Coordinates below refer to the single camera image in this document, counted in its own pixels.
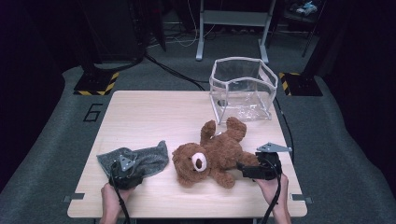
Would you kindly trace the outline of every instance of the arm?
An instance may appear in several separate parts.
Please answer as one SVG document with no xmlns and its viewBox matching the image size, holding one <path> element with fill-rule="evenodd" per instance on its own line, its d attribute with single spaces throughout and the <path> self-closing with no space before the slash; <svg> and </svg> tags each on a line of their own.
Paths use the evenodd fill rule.
<svg viewBox="0 0 396 224">
<path fill-rule="evenodd" d="M 106 183 L 102 187 L 102 209 L 103 214 L 100 224 L 115 224 L 121 211 L 119 197 L 114 188 Z M 134 191 L 134 188 L 128 190 L 120 189 L 120 196 L 126 202 Z"/>
<path fill-rule="evenodd" d="M 268 204 L 274 199 L 276 189 L 277 189 L 277 179 L 263 180 L 255 179 L 257 184 L 259 184 L 262 190 L 262 195 Z M 289 179 L 286 175 L 281 175 L 280 177 L 280 194 L 277 200 L 277 205 L 273 209 L 274 219 L 277 224 L 290 224 L 291 218 L 288 210 L 288 186 Z"/>
</svg>

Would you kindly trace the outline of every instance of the yellow and black tape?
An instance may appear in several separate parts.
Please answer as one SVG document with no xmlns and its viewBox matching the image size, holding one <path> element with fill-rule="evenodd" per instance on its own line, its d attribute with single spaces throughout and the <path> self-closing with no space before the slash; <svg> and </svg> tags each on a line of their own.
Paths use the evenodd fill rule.
<svg viewBox="0 0 396 224">
<path fill-rule="evenodd" d="M 294 75 L 299 76 L 299 73 L 279 73 L 280 81 L 282 82 L 283 90 L 285 91 L 286 95 L 291 95 L 289 83 L 286 80 L 287 75 Z"/>
<path fill-rule="evenodd" d="M 120 73 L 116 73 L 111 77 L 106 89 L 103 91 L 75 91 L 74 94 L 75 95 L 109 95 L 111 93 L 111 90 L 114 88 L 114 85 L 116 83 L 117 77 L 119 77 L 119 74 Z"/>
</svg>

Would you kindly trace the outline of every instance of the gray carpet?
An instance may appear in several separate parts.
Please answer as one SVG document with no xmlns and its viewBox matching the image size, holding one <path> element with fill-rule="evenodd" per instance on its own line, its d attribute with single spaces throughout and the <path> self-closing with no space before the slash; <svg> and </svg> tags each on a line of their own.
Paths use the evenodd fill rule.
<svg viewBox="0 0 396 224">
<path fill-rule="evenodd" d="M 204 59 L 195 61 L 197 42 L 189 47 L 168 43 L 148 54 L 179 73 L 208 81 L 213 62 L 219 58 L 259 58 L 259 35 L 218 35 L 205 42 Z M 268 49 L 269 67 L 279 72 L 302 72 L 312 53 L 301 57 L 306 40 L 301 35 L 278 33 Z M 119 64 L 105 64 L 115 67 Z M 198 88 L 148 60 L 120 72 L 113 91 L 106 96 L 78 96 L 73 88 L 82 70 L 64 72 L 64 94 L 35 145 L 0 195 L 0 223 L 92 223 L 67 216 L 68 203 L 90 153 L 114 91 L 198 91 Z M 396 202 L 387 182 L 363 155 L 347 133 L 332 94 L 316 77 L 323 96 L 287 96 L 279 85 L 277 100 L 290 126 L 278 113 L 288 145 L 293 139 L 295 170 L 308 205 L 305 217 L 293 223 L 396 223 Z M 84 122 L 92 104 L 100 111 L 96 122 Z"/>
</svg>

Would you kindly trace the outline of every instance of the teddy bear snout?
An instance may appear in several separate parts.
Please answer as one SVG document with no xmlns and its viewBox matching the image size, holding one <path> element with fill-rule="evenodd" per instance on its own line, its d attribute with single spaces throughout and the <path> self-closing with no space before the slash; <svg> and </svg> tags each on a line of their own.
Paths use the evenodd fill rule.
<svg viewBox="0 0 396 224">
<path fill-rule="evenodd" d="M 197 152 L 191 157 L 192 164 L 197 172 L 202 172 L 206 169 L 207 162 L 204 153 Z"/>
</svg>

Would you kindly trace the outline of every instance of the plastic bin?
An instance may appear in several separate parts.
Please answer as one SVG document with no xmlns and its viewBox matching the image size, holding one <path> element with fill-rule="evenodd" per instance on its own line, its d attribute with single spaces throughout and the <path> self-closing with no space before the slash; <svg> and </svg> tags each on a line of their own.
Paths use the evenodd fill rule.
<svg viewBox="0 0 396 224">
<path fill-rule="evenodd" d="M 271 119 L 277 76 L 260 59 L 231 57 L 215 61 L 209 79 L 218 124 L 228 117 L 241 121 Z"/>
</svg>

